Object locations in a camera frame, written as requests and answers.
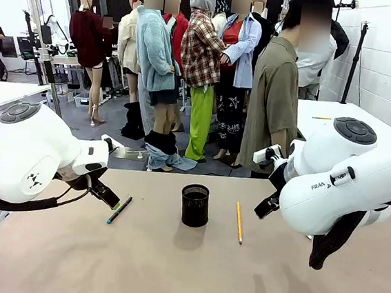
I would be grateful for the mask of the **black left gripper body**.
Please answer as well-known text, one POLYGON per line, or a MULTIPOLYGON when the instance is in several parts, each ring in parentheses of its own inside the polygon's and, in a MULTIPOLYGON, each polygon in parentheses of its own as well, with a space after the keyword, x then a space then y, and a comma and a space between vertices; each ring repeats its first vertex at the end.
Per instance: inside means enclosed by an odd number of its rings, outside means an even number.
POLYGON ((64 181, 67 183, 72 189, 82 191, 87 190, 91 187, 93 190, 96 190, 102 184, 99 178, 94 175, 94 173, 84 174, 84 175, 76 175, 76 177, 64 177, 62 174, 55 172, 55 179, 64 181))

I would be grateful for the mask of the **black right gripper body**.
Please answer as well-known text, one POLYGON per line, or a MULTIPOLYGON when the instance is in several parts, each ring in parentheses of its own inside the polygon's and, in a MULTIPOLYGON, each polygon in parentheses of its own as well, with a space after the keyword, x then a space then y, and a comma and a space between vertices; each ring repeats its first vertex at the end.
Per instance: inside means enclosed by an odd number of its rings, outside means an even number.
POLYGON ((282 163, 274 167, 273 172, 269 176, 269 181, 274 186, 276 192, 273 196, 279 196, 283 187, 286 185, 286 180, 284 176, 285 167, 287 163, 282 163))

